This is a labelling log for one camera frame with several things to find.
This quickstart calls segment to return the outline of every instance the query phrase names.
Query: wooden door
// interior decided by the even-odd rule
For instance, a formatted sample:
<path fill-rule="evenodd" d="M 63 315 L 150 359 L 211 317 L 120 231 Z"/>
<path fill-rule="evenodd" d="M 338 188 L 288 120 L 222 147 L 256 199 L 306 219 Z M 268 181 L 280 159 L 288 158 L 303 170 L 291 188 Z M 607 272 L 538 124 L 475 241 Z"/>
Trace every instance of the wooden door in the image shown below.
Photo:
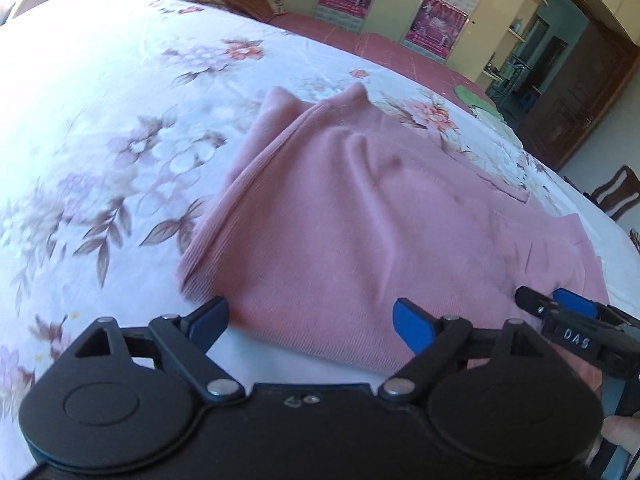
<path fill-rule="evenodd" d="M 559 170 L 586 139 L 631 77 L 640 48 L 590 22 L 564 65 L 524 117 L 525 149 Z"/>
<path fill-rule="evenodd" d="M 532 67 L 531 72 L 529 72 L 529 75 L 527 75 L 523 83 L 520 85 L 516 95 L 518 97 L 524 97 L 524 94 L 531 90 L 531 87 L 534 87 L 539 91 L 538 89 L 542 86 L 546 76 L 549 75 L 549 72 L 551 72 L 554 67 L 556 60 L 558 60 L 565 49 L 565 41 L 562 41 L 557 36 L 552 37 L 546 44 L 544 51 L 540 54 L 535 65 Z"/>

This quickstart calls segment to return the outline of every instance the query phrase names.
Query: hand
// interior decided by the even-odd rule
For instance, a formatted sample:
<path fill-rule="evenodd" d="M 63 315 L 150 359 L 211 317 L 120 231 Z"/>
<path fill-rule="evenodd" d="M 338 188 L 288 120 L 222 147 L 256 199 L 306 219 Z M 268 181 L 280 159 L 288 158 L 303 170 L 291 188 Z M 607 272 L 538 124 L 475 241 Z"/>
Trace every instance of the hand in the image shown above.
<path fill-rule="evenodd" d="M 622 446 L 633 457 L 640 448 L 640 412 L 634 416 L 608 416 L 602 425 L 602 436 L 616 446 Z M 628 480 L 640 476 L 640 460 L 636 462 Z"/>

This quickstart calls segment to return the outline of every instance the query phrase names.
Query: floral bedsheet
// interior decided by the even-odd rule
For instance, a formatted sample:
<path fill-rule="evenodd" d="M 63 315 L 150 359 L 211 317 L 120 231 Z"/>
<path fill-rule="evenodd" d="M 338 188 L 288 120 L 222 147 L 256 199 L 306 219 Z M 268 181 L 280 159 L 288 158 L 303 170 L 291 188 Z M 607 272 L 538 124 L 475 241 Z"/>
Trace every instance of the floral bedsheet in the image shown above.
<path fill-rule="evenodd" d="M 417 135 L 437 131 L 551 214 L 579 211 L 607 283 L 611 262 L 640 270 L 621 230 L 473 116 L 372 62 L 221 10 L 51 0 L 0 28 L 0 81 L 0 480 L 33 465 L 18 407 L 84 327 L 192 309 L 177 261 L 276 85 L 316 102 L 364 83 Z M 640 297 L 618 282 L 616 298 Z M 246 386 L 381 380 L 234 330 L 209 355 Z"/>

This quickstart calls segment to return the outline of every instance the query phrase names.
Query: wooden chair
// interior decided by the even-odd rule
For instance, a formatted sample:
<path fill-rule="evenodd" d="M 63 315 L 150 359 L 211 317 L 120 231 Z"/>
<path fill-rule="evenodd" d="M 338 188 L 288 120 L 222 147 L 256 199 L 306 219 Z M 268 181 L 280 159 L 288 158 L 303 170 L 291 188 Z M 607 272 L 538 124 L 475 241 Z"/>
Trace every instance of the wooden chair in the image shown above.
<path fill-rule="evenodd" d="M 617 188 L 614 189 L 615 183 L 622 174 L 625 174 L 624 180 Z M 622 168 L 620 168 L 613 178 L 606 184 L 600 186 L 590 195 L 587 195 L 586 193 L 585 195 L 605 213 L 612 211 L 620 203 L 628 200 L 634 195 L 637 195 L 631 202 L 626 203 L 611 215 L 613 221 L 617 222 L 624 213 L 640 203 L 640 180 L 638 180 L 638 177 L 630 167 L 622 166 Z"/>

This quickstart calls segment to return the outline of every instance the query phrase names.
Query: ribbed knit fabric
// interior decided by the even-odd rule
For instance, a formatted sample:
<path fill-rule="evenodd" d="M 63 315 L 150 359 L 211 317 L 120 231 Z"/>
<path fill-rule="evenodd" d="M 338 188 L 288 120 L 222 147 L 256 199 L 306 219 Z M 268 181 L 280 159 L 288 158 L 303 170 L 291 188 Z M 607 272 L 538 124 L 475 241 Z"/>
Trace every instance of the ribbed knit fabric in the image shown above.
<path fill-rule="evenodd" d="M 521 285 L 607 303 L 577 215 L 547 215 L 360 84 L 313 106 L 270 91 L 178 278 L 194 301 L 226 296 L 232 322 L 260 338 L 385 372 L 412 357 L 392 327 L 401 296 L 480 328 L 540 326 L 513 302 Z"/>

